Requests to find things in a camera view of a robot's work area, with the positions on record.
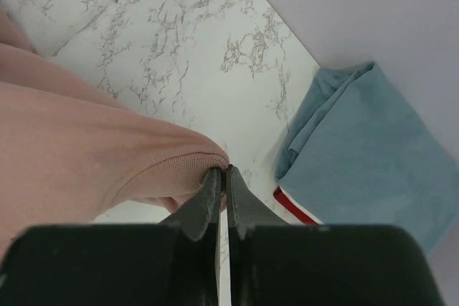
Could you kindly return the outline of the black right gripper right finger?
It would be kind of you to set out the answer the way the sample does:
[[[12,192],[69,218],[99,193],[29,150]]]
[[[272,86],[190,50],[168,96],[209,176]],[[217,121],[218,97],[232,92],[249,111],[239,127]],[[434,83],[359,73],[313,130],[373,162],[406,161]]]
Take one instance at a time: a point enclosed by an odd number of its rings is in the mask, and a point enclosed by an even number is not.
[[[233,305],[442,305],[419,244],[387,225],[291,225],[226,173]]]

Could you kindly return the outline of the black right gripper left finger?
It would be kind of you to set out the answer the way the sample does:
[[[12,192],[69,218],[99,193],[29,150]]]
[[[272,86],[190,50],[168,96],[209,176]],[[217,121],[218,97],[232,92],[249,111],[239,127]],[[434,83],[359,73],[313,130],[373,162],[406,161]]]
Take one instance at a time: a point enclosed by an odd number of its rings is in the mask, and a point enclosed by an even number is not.
[[[219,171],[157,224],[28,228],[1,263],[3,305],[216,305]]]

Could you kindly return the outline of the pink printed t-shirt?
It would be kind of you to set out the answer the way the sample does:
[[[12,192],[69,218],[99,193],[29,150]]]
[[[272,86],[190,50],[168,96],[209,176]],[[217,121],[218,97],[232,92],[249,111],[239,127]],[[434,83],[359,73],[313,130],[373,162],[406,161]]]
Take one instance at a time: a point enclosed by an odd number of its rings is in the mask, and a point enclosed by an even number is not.
[[[25,228],[87,223],[124,201],[176,211],[227,154],[139,115],[40,57],[1,15],[1,250]]]

